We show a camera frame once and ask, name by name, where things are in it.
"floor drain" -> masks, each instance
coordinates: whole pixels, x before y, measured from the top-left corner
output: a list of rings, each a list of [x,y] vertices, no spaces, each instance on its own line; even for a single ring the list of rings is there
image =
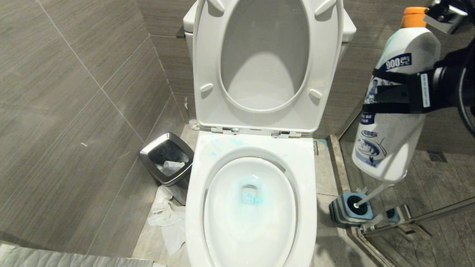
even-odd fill
[[[429,154],[430,160],[433,162],[447,162],[447,159],[444,156],[444,153],[438,151],[427,151]]]

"toilet lid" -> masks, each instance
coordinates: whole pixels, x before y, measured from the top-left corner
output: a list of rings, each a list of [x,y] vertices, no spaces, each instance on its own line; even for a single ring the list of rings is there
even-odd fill
[[[193,36],[199,123],[315,131],[342,18],[341,0],[200,0]]]
[[[272,163],[245,157],[224,165],[208,189],[204,232],[216,267],[281,267],[295,235],[295,197]]]

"crumpled tissue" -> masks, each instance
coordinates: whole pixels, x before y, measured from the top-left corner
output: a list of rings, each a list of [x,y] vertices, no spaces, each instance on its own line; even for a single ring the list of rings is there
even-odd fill
[[[152,204],[151,226],[161,226],[161,234],[168,254],[173,255],[185,243],[185,207],[171,203],[172,195],[164,186],[158,187]]]

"toilet bowl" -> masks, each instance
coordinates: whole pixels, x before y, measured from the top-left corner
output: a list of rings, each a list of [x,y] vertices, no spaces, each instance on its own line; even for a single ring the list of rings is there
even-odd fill
[[[311,134],[342,43],[341,0],[200,0],[200,132],[186,207],[193,267],[299,267],[316,238]]]

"bathroom floor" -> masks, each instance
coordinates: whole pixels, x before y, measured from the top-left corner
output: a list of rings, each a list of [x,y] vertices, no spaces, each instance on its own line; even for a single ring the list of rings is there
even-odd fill
[[[193,149],[196,148],[198,131],[188,125],[181,133],[181,138]],[[317,173],[317,239],[310,267],[317,266],[358,266],[373,267],[374,263],[346,235],[344,228],[338,228],[330,220],[328,205],[338,196],[332,163],[326,140],[316,141],[318,155],[315,155]],[[145,222],[133,258],[154,260],[167,267],[190,267],[186,243],[175,254],[169,256],[158,226],[149,226]]]
[[[353,142],[340,142],[352,190],[380,182],[361,172],[351,160]],[[473,197],[475,156],[444,153],[447,162],[432,161],[427,151],[416,150],[407,176],[371,200],[377,213],[406,204],[413,217]],[[406,241],[396,232],[370,238],[394,262],[412,266],[475,266],[475,209],[423,223],[432,238]]]

